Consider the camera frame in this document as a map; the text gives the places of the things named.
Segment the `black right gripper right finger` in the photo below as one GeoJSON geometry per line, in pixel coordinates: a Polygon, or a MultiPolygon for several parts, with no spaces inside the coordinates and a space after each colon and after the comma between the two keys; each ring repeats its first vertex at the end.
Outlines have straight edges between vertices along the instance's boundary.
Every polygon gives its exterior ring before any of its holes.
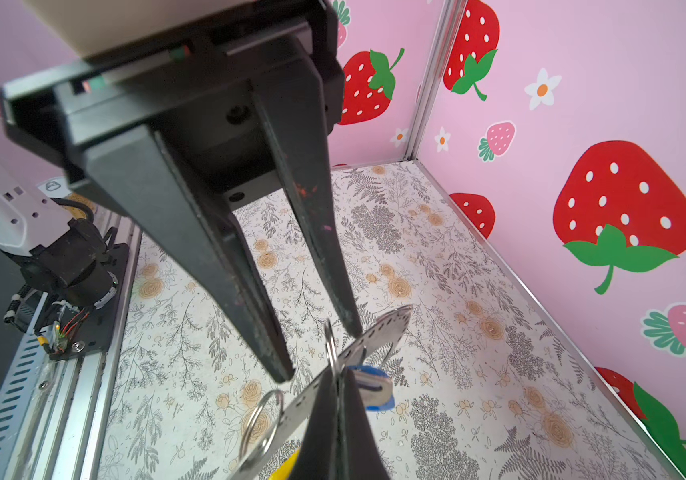
{"type": "Polygon", "coordinates": [[[338,478],[388,480],[354,373],[343,370],[338,385],[338,478]]]}

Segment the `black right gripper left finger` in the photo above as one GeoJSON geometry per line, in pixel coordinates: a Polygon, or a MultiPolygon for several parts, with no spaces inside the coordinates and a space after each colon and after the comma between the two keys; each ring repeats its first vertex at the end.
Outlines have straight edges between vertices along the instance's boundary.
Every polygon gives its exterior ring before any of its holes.
{"type": "Polygon", "coordinates": [[[333,479],[338,436],[337,378],[326,371],[319,383],[316,400],[290,480],[333,479]]]}

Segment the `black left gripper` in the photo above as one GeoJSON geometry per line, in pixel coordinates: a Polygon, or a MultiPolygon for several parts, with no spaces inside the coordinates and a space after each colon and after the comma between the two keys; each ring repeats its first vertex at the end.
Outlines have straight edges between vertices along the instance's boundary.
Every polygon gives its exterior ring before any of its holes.
{"type": "Polygon", "coordinates": [[[362,324],[335,222],[341,117],[327,1],[256,1],[4,85],[5,130],[123,209],[217,302],[269,375],[294,375],[238,207],[283,189],[345,331],[362,324]]]}

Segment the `metal keyring with yellow tag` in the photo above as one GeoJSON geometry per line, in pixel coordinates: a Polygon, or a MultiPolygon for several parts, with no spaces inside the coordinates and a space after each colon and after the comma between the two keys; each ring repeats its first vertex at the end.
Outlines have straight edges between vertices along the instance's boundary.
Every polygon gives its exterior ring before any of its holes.
{"type": "Polygon", "coordinates": [[[230,477],[257,478],[289,437],[305,426],[297,454],[276,471],[280,478],[388,479],[368,413],[394,405],[393,386],[385,372],[364,361],[385,346],[394,349],[412,313],[413,307],[404,305],[382,315],[343,351],[337,350],[327,324],[328,366],[289,405],[278,389],[259,401],[230,477]]]}

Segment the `key with blue tag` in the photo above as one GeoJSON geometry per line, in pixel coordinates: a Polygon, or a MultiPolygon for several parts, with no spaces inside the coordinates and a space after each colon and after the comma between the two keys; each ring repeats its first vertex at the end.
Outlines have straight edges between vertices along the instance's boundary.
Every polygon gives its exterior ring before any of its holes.
{"type": "Polygon", "coordinates": [[[348,367],[354,374],[356,385],[367,411],[383,412],[395,407],[393,381],[383,370],[369,365],[348,367]]]}

